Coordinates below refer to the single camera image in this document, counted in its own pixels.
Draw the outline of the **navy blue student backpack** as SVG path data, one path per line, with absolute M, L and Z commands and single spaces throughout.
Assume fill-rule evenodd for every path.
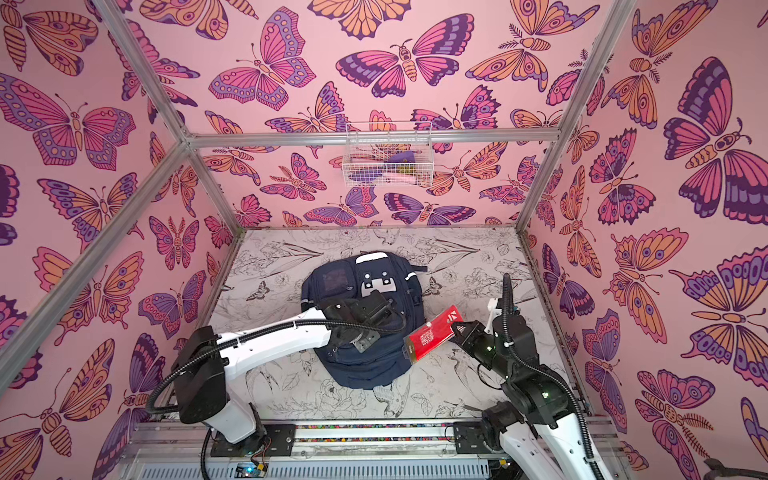
M 406 374 L 405 337 L 426 323 L 419 275 L 397 254 L 377 251 L 326 263 L 301 289 L 301 308 L 331 320 L 329 343 L 315 350 L 342 387 L 372 390 Z

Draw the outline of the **red booklet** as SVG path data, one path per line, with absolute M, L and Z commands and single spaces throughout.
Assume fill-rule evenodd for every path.
M 411 364 L 419 362 L 454 337 L 454 323 L 463 322 L 458 308 L 451 305 L 433 320 L 427 321 L 404 337 L 405 357 Z

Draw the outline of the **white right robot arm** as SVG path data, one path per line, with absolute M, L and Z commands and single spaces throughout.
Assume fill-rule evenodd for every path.
M 610 479 L 573 391 L 540 362 L 533 330 L 516 306 L 490 305 L 488 323 L 452 325 L 452 341 L 501 378 L 506 399 L 481 416 L 486 444 L 528 479 Z

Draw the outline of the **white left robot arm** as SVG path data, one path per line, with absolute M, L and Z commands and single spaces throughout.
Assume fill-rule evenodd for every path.
M 400 333 L 405 314 L 375 290 L 362 299 L 326 299 L 287 320 L 242 332 L 197 330 L 176 365 L 150 393 L 150 415 L 177 413 L 184 424 L 201 423 L 230 444 L 266 435 L 256 407 L 232 384 L 247 372 L 293 353 L 350 344 L 365 332 Z

